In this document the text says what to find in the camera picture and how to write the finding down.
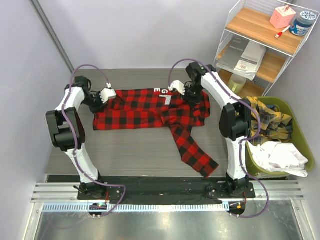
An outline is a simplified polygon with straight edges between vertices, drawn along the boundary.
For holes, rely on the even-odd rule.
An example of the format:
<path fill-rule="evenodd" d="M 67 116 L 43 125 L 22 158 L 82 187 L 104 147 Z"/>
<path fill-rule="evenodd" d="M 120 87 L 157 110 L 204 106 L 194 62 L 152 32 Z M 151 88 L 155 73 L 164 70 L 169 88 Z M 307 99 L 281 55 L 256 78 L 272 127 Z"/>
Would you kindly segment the red black plaid shirt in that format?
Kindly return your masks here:
<path fill-rule="evenodd" d="M 188 103 L 178 92 L 147 88 L 117 90 L 93 119 L 95 131 L 135 130 L 168 127 L 182 162 L 208 178 L 218 163 L 192 137 L 194 127 L 205 125 L 211 115 L 210 97 L 201 92 L 199 102 Z"/>

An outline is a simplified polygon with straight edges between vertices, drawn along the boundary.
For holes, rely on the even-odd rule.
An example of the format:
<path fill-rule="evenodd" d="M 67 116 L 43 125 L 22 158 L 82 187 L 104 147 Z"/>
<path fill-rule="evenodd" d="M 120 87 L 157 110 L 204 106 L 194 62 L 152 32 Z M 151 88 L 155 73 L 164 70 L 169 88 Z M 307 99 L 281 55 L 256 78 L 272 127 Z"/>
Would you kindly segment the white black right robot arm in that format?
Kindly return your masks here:
<path fill-rule="evenodd" d="M 233 198 L 243 195 L 249 186 L 249 177 L 244 172 L 246 151 L 244 139 L 249 137 L 251 128 L 251 110 L 248 101 L 243 105 L 241 98 L 232 92 L 222 81 L 212 65 L 200 66 L 192 62 L 186 67 L 191 83 L 184 87 L 183 98 L 195 106 L 206 90 L 221 108 L 219 131 L 225 138 L 228 152 L 228 168 L 225 191 Z"/>

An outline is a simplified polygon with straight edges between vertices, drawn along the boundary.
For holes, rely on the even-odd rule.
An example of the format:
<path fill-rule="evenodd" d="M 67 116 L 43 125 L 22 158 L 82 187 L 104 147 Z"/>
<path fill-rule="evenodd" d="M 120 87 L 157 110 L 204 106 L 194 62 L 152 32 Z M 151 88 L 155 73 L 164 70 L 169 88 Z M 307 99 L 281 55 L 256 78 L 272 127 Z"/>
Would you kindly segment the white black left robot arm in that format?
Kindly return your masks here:
<path fill-rule="evenodd" d="M 65 87 L 65 95 L 55 110 L 46 113 L 50 138 L 54 147 L 64 152 L 74 164 L 80 185 L 76 189 L 89 199 L 102 199 L 107 187 L 93 165 L 86 150 L 86 133 L 78 114 L 80 105 L 89 107 L 92 113 L 103 109 L 100 92 L 91 91 L 92 83 L 84 76 L 77 76 L 72 85 Z"/>

